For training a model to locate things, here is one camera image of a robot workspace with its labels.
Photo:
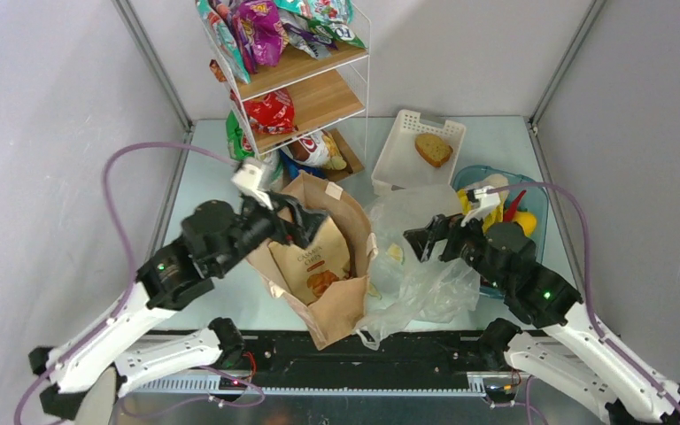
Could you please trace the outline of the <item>translucent plastic grocery bag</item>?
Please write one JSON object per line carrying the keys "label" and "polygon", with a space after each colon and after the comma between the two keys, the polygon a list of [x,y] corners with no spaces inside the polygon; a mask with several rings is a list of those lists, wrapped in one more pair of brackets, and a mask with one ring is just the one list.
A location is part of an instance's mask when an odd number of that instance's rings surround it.
{"label": "translucent plastic grocery bag", "polygon": [[441,262],[442,242],[431,259],[421,262],[403,237],[443,214],[462,212],[456,192],[447,185],[399,189],[364,208],[376,237],[378,254],[369,268],[367,311],[356,324],[363,345],[377,351],[383,339],[412,321],[445,324],[462,311],[473,311],[479,299],[479,275],[464,262]]}

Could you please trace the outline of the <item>yellow toy cabbage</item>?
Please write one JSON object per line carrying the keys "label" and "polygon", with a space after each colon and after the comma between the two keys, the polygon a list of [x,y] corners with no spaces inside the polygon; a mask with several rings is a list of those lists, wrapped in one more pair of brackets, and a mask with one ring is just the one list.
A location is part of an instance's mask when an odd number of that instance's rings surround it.
{"label": "yellow toy cabbage", "polygon": [[[480,182],[468,185],[467,187],[464,188],[464,190],[478,189],[478,188],[482,188],[484,186],[492,186],[494,189],[498,189],[498,188],[503,188],[507,185],[508,185],[508,179],[503,174],[491,174]],[[463,211],[463,215],[464,215],[464,213],[466,213],[468,211],[469,205],[466,201],[460,199],[460,197],[458,195],[458,191],[457,191],[457,196],[458,196],[458,199],[461,203],[461,207],[462,207],[462,211]],[[509,191],[508,190],[502,190],[502,191],[497,192],[497,193],[499,194],[499,196],[501,198],[501,205],[498,207],[498,209],[495,212],[492,212],[483,221],[483,232],[486,232],[486,230],[489,227],[491,227],[492,225],[499,223],[503,220],[506,196],[509,194]]]}

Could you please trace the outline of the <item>red toy pepper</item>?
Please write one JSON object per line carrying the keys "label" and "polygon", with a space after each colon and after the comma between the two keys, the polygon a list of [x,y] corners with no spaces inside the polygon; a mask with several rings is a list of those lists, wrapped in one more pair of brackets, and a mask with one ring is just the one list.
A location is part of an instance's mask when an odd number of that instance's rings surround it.
{"label": "red toy pepper", "polygon": [[527,193],[527,190],[522,190],[515,198],[514,200],[510,203],[510,205],[506,208],[503,214],[503,221],[504,222],[515,222],[516,217],[519,212],[519,207],[522,202],[522,199],[524,198],[525,194]]}

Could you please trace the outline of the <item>brown burlap tote bag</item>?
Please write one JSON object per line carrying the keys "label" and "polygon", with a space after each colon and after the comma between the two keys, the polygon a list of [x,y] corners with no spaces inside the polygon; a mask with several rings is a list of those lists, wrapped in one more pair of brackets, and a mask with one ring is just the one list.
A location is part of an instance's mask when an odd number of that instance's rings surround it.
{"label": "brown burlap tote bag", "polygon": [[361,205],[333,182],[302,172],[282,192],[305,209],[328,213],[328,219],[308,248],[268,240],[247,261],[323,350],[350,336],[366,314],[375,234]]}

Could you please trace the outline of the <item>yellow toy pear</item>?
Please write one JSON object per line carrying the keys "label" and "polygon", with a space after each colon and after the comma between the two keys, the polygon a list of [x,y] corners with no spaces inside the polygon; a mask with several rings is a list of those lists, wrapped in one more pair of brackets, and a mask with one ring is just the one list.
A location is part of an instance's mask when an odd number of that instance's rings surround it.
{"label": "yellow toy pear", "polygon": [[517,211],[513,222],[518,224],[526,237],[531,237],[537,230],[537,216],[528,211]]}

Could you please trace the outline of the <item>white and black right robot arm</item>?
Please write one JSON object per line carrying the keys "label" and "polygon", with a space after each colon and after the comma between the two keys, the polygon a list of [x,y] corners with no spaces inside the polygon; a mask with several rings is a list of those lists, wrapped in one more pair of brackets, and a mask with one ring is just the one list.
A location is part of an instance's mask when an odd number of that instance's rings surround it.
{"label": "white and black right robot arm", "polygon": [[456,214],[434,216],[424,228],[403,234],[416,258],[427,261],[444,242],[439,260],[463,260],[502,293],[519,320],[573,353],[552,351],[505,319],[489,324],[479,339],[481,362],[533,375],[595,414],[605,424],[680,424],[680,383],[628,353],[622,340],[591,319],[580,292],[536,260],[535,243],[515,223],[487,231]]}

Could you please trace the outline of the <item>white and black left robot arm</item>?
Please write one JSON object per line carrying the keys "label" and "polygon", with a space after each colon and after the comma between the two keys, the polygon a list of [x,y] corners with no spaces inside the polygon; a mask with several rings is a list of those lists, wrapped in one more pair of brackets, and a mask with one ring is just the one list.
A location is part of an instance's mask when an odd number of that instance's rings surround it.
{"label": "white and black left robot arm", "polygon": [[42,410],[61,420],[77,418],[98,378],[112,369],[112,400],[165,376],[193,367],[230,369],[241,364],[244,340],[235,323],[216,318],[207,327],[147,349],[133,344],[173,317],[266,241],[307,248],[328,220],[289,195],[268,192],[267,203],[242,197],[242,208],[220,200],[199,205],[182,221],[182,233],[136,272],[135,281],[102,316],[59,347],[29,355],[34,374],[47,382]]}

